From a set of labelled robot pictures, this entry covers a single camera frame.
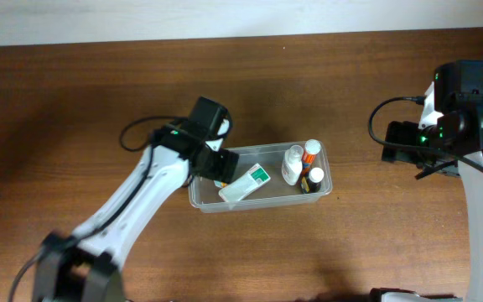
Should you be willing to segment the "gold lid small jar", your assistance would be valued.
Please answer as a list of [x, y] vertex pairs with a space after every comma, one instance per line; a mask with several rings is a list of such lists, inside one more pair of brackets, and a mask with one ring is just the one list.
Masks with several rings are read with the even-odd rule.
[[214, 185], [218, 188], [224, 188], [224, 187], [228, 186], [227, 183], [224, 183], [224, 182], [221, 182], [221, 181], [218, 181], [218, 180], [214, 180]]

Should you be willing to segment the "white green medicine box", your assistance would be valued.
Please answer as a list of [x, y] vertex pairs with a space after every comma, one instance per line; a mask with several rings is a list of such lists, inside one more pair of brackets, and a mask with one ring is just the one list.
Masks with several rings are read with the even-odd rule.
[[267, 171], [260, 164], [254, 164], [237, 180], [219, 190], [218, 195], [224, 202], [238, 202], [270, 180], [271, 176]]

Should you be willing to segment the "white spray bottle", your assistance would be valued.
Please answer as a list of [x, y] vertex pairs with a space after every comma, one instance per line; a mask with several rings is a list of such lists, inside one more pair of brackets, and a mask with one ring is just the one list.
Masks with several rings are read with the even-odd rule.
[[299, 145], [293, 145], [284, 154], [282, 164], [282, 176], [288, 185], [295, 185], [303, 169], [302, 156], [304, 149]]

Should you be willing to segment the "dark bottle white cap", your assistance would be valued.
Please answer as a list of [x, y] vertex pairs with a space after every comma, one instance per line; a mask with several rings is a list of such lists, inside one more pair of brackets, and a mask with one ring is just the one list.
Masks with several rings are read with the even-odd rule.
[[312, 168], [301, 178], [300, 187], [302, 192], [304, 194], [312, 194], [318, 192], [324, 176], [325, 172], [321, 168]]

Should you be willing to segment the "orange tube white cap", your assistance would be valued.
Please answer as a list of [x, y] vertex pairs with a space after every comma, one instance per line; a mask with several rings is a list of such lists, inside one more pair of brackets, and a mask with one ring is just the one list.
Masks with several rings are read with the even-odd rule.
[[321, 143], [316, 139], [310, 139], [304, 144], [304, 153], [302, 156], [302, 172], [306, 174], [309, 172], [316, 156], [321, 150]]

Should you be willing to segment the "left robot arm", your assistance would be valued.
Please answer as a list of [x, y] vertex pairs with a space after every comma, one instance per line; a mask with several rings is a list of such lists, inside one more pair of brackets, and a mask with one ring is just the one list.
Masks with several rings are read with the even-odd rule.
[[164, 116], [137, 151], [133, 172], [68, 237], [51, 233], [32, 258], [34, 301], [124, 301], [122, 269], [159, 207], [198, 177], [229, 183], [238, 155], [222, 148], [228, 109], [203, 96], [186, 117]]

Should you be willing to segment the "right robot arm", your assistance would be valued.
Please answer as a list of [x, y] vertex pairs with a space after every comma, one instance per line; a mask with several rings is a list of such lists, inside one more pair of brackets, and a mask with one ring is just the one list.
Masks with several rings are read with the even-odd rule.
[[390, 122], [385, 138], [370, 128], [382, 160], [414, 164], [422, 179], [449, 174], [461, 179], [467, 205], [470, 281], [467, 301], [483, 301], [483, 60], [437, 67], [430, 87], [408, 99], [422, 106], [418, 122]]

